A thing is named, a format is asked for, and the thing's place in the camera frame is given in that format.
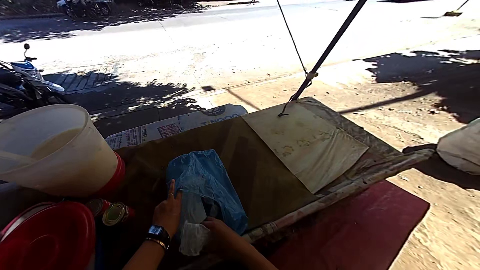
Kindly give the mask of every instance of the rope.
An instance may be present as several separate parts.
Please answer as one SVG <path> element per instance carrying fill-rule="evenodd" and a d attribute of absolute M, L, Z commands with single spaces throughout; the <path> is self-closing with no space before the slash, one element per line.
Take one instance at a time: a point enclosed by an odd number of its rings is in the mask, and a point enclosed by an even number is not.
<path fill-rule="evenodd" d="M 295 44 L 295 40 L 293 40 L 292 32 L 290 32 L 290 27 L 288 26 L 287 20 L 285 19 L 285 15 L 283 14 L 282 6 L 280 5 L 280 2 L 278 0 L 276 0 L 276 2 L 278 4 L 278 7 L 280 8 L 280 12 L 282 12 L 283 20 L 285 21 L 285 25 L 287 26 L 288 33 L 290 34 L 290 37 L 292 38 L 293 46 L 295 47 L 295 51 L 297 52 L 297 55 L 299 56 L 300 64 L 301 64 L 301 67 L 303 68 L 303 71 L 305 72 L 305 77 L 306 77 L 307 76 L 307 69 L 303 65 L 303 62 L 302 62 L 300 54 L 299 54 L 299 50 L 297 49 L 297 45 Z"/>

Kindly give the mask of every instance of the white plastic bucket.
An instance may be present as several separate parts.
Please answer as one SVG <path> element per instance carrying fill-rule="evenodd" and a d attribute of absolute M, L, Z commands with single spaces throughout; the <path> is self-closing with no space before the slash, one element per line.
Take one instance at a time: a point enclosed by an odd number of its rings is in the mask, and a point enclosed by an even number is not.
<path fill-rule="evenodd" d="M 0 159 L 0 179 L 52 195 L 89 196 L 114 175 L 117 155 L 77 105 L 57 104 L 0 123 L 0 150 L 36 159 Z"/>

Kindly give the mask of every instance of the concrete pavement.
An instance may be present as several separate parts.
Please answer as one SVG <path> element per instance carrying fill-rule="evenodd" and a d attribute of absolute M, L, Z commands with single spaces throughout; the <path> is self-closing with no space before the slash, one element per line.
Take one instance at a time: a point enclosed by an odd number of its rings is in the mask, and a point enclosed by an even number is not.
<path fill-rule="evenodd" d="M 356 3 L 281 2 L 307 69 L 317 61 Z M 468 12 L 460 17 L 432 19 L 455 9 L 460 2 L 369 1 L 325 64 L 478 34 L 479 13 L 474 12 L 477 6 L 465 6 Z M 20 60 L 20 42 L 28 41 L 28 55 L 38 57 L 34 64 L 45 69 L 45 74 L 55 74 L 53 81 L 62 80 L 60 74 L 66 75 L 61 83 L 70 93 L 105 93 L 119 83 L 132 89 L 181 84 L 181 95 L 186 97 L 301 72 L 281 14 L 272 0 L 254 6 L 227 5 L 195 12 L 143 12 L 100 22 L 74 24 L 67 19 L 34 19 L 12 20 L 9 25 L 0 26 L 4 34 L 0 38 L 0 59 Z M 111 76 L 107 69 L 113 70 L 114 66 L 114 80 L 105 80 Z M 159 96 L 160 100 L 169 98 L 158 93 L 138 94 L 129 101 L 150 102 Z M 118 104 L 105 101 L 92 109 L 113 109 Z"/>

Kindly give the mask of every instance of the dirt ground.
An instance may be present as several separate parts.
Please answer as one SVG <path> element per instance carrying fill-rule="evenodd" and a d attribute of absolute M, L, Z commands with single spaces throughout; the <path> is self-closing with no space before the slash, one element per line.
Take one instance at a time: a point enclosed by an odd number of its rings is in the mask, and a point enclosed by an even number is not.
<path fill-rule="evenodd" d="M 480 116 L 480 65 L 449 66 L 385 83 L 331 86 L 314 81 L 312 96 L 400 151 L 435 147 L 438 138 Z M 226 89 L 212 104 L 247 110 L 283 103 L 301 74 Z M 377 75 L 376 81 L 388 81 Z M 391 269 L 480 269 L 480 177 L 450 167 L 438 156 L 388 179 L 428 201 L 430 209 L 411 233 Z"/>

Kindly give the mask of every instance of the can lid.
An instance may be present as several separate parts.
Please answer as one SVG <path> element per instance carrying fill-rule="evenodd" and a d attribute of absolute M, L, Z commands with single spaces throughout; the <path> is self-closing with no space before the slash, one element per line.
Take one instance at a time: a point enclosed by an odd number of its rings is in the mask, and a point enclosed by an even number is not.
<path fill-rule="evenodd" d="M 96 217 L 100 214 L 103 208 L 103 201 L 101 199 L 93 199 L 85 204 L 92 212 L 93 216 Z"/>
<path fill-rule="evenodd" d="M 103 213 L 102 221 L 106 226 L 113 226 L 123 220 L 127 207 L 121 203 L 116 202 Z"/>

